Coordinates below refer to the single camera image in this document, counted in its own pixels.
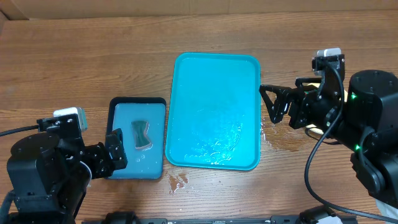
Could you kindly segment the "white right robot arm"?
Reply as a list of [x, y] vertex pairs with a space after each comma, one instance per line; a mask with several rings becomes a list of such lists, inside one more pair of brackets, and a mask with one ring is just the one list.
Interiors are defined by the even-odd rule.
[[350, 161], [356, 178], [378, 202], [397, 208], [397, 77], [382, 70], [355, 73], [344, 92], [342, 71], [326, 68], [321, 78], [298, 78], [296, 87], [262, 85], [259, 92], [270, 120], [285, 114], [291, 128], [309, 124], [323, 131], [304, 169], [310, 195], [327, 206], [352, 215], [397, 223], [396, 217], [376, 215], [331, 203], [319, 196], [309, 180], [310, 166], [326, 138], [352, 150]]

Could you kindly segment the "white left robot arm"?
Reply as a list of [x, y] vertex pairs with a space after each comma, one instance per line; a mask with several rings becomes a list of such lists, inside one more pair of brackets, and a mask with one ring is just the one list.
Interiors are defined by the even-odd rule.
[[89, 183], [126, 166], [121, 129], [91, 146], [52, 133], [21, 139], [7, 161], [13, 189], [1, 205], [1, 223], [74, 223]]

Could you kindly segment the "yellow plate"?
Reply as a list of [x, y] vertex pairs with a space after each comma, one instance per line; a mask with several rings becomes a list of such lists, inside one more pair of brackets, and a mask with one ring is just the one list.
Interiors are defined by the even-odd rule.
[[[314, 87], [318, 88], [320, 86], [320, 84], [319, 83], [309, 83], [309, 84], [307, 84], [307, 86], [314, 86]], [[345, 91], [344, 102], [346, 103], [347, 100], [348, 100], [348, 92]], [[317, 126], [315, 126], [314, 124], [309, 124], [306, 126], [306, 128], [308, 128], [311, 132], [313, 132], [315, 134], [319, 134], [319, 135], [323, 134], [323, 131], [320, 128], [318, 128]]]

